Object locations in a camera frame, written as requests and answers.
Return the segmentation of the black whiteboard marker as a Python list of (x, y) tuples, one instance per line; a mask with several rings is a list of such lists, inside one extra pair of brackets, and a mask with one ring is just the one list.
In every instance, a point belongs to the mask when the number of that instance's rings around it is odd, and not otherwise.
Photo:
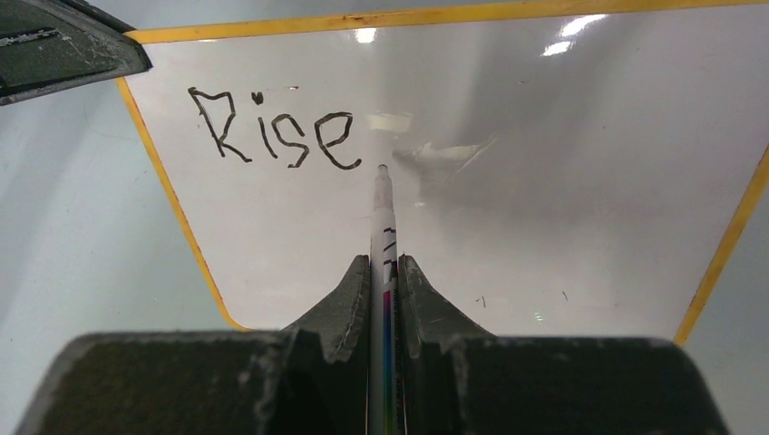
[(400, 434), (396, 368), (395, 293), (397, 241), (393, 182), (385, 164), (377, 167), (370, 237), (370, 359), (368, 432)]

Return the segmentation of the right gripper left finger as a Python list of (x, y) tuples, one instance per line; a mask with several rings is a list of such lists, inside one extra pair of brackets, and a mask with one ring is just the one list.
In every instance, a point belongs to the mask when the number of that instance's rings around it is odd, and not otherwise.
[(363, 434), (370, 265), (273, 331), (90, 333), (50, 365), (20, 434)]

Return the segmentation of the yellow framed whiteboard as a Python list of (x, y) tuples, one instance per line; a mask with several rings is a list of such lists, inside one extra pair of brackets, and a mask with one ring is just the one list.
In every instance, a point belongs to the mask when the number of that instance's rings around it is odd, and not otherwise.
[(370, 246), (497, 334), (683, 341), (759, 197), (765, 1), (521, 1), (131, 32), (119, 87), (214, 300), (289, 324)]

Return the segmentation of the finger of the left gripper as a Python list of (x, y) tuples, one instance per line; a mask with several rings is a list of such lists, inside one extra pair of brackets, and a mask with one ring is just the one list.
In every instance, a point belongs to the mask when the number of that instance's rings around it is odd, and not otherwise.
[(71, 7), (75, 11), (82, 13), (93, 20), (110, 27), (112, 30), (125, 34), (130, 31), (134, 31), (135, 27), (123, 22), (121, 19), (115, 17), (102, 10), (101, 8), (92, 5), (85, 0), (62, 0), (62, 3)]
[(140, 43), (62, 1), (1, 2), (3, 106), (152, 67)]

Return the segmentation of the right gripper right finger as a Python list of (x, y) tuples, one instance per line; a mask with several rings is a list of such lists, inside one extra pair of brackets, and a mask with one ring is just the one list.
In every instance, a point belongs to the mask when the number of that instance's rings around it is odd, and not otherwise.
[(411, 434), (726, 434), (695, 363), (651, 337), (497, 336), (399, 260)]

